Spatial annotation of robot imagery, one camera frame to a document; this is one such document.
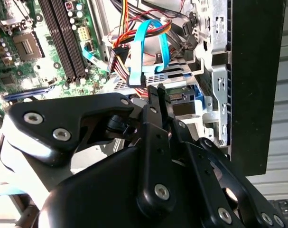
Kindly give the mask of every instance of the ram slot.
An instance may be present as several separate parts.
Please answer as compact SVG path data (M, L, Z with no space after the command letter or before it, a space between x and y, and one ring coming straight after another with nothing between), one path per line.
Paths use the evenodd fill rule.
M64 42L66 46L69 47L68 52L73 62L76 78L82 78L85 76L84 61L80 49L78 47L78 42L71 29L71 24L67 16L65 6L63 2L59 0L51 0L51 2L58 22L58 26L61 29Z
M44 14L47 26L50 31L50 35L54 41L54 45L58 52L59 59L63 65L65 75L70 80L73 80L75 74L72 68L71 60L69 59L69 56L67 54L66 47L60 34L50 3L48 0L38 0L38 2Z

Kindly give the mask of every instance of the corrugated wall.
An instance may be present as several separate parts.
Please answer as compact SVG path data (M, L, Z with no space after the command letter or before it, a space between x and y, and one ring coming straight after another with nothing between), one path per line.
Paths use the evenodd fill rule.
M288 0L265 175L248 178L269 200L288 199Z

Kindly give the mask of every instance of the screw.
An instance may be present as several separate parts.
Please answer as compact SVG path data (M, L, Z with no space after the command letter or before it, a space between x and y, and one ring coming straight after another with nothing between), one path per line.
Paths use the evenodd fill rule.
M271 220L271 218L267 215L267 214L265 214L265 213L262 213L262 218L264 219L264 221L268 224L268 225L273 225L273 222L272 222L272 220Z
M274 215L273 217L280 227L284 227L283 221L277 215Z
M41 124L43 117L38 113L27 113L24 115L24 121L30 124Z
M231 215L229 214L229 212L225 208L219 208L218 212L219 212L220 218L224 222L226 222L227 224L231 224L232 223Z
M183 122L178 122L178 125L180 125L181 127L186 127L186 125Z
M162 200L168 200L169 199L169 190L162 184L157 184L154 187L155 194Z
M156 110L154 107L151 107L150 110L151 110L153 113L157 113L157 110Z
M57 128L53 131L53 137L59 141L65 142L71 138L71 134L64 128Z
M125 105L129 105L129 102L128 102L127 100L125 100L125 99L121 99L121 102L122 102L123 104L125 104Z
M205 140L204 140L204 143L205 143L207 146L212 147L212 144L209 142L209 140L205 139Z

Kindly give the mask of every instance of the green circuit board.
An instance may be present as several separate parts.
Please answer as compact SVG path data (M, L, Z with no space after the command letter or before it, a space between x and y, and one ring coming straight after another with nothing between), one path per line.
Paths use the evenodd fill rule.
M34 96L35 99L40 100L98 93L107 81L107 73L83 58L86 76L67 83L63 64L39 0L24 1L24 3L20 3L22 4L19 5L20 8L16 7L14 1L16 0L0 0L0 19L16 18L20 16L18 15L20 8L24 7L33 24L26 29L17 28L12 32L4 32L0 29L0 117L14 102L23 102L23 99L12 102L5 101L4 97L10 94L40 88L47 89L47 93ZM91 53L98 59L102 59L86 0L63 1L63 3L66 2L74 7L74 10L70 10L71 15L73 14L71 18L75 18L76 21L73 25L84 28L83 33L80 33L79 29L73 30L80 53L85 43L87 45L89 43L92 48ZM76 4L82 5L81 17L76 17L78 13L75 9ZM86 42L83 37L80 37L80 34L86 36ZM29 51L34 52L33 59L21 54L20 43L24 45L26 51L31 46Z

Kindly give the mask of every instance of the motherboard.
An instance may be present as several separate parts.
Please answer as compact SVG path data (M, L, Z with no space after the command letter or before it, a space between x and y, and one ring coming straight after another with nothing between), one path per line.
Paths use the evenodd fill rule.
M0 0L0 119L16 102L92 95L107 73L86 0Z

